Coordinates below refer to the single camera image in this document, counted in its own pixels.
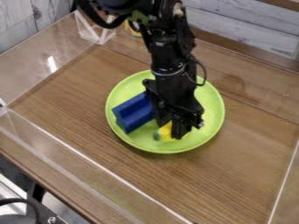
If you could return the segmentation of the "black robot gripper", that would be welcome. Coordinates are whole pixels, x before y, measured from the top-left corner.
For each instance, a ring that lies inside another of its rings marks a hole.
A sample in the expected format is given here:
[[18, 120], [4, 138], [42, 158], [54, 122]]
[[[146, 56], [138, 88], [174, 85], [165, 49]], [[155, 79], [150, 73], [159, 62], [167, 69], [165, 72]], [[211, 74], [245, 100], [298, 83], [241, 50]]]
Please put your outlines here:
[[182, 139], [193, 127], [201, 127], [205, 108], [195, 97], [197, 76], [186, 72], [174, 75], [155, 74], [145, 79], [145, 92], [154, 106], [154, 119], [163, 127], [173, 119], [173, 138]]

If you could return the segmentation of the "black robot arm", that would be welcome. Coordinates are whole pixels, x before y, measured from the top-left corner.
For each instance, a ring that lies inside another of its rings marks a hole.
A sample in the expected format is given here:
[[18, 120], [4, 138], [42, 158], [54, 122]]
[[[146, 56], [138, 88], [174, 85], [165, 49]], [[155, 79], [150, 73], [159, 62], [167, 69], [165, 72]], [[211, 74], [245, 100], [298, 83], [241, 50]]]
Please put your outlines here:
[[170, 123], [175, 139], [199, 128], [205, 108], [195, 89], [206, 85], [197, 73], [205, 65], [193, 55], [195, 36], [182, 0], [76, 0], [93, 22], [106, 29], [123, 23], [142, 34], [151, 54], [153, 79], [143, 81], [161, 126]]

